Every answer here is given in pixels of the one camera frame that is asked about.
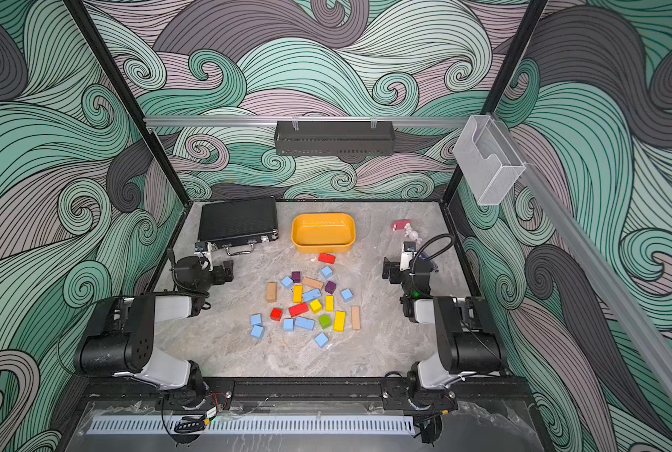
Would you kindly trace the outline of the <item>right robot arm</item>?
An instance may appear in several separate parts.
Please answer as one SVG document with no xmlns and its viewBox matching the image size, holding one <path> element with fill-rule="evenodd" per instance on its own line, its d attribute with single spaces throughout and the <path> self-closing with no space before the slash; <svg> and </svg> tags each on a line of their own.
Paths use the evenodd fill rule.
<svg viewBox="0 0 672 452">
<path fill-rule="evenodd" d="M 405 399 L 417 411 L 433 409 L 437 396 L 452 395 L 451 386 L 473 378 L 495 378 L 507 368 L 496 333 L 481 327 L 474 297 L 435 296 L 431 276 L 435 259 L 450 250 L 454 236 L 437 235 L 426 241 L 407 239 L 398 262 L 384 260 L 382 278 L 400 286 L 399 299 L 407 320 L 431 325 L 436 352 L 414 363 L 405 376 Z"/>
</svg>

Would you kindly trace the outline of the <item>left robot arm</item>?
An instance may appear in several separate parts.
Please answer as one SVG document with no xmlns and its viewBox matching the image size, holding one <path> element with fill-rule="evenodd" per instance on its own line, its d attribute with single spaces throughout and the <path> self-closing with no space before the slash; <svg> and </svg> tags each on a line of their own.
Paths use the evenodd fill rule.
<svg viewBox="0 0 672 452">
<path fill-rule="evenodd" d="M 200 366 L 158 348 L 155 326 L 209 310 L 210 289 L 233 281 L 234 261 L 214 266 L 203 255 L 178 260 L 171 249 L 166 258 L 175 289 L 98 301 L 74 353 L 73 367 L 83 377 L 145 383 L 194 410 L 208 397 Z"/>
</svg>

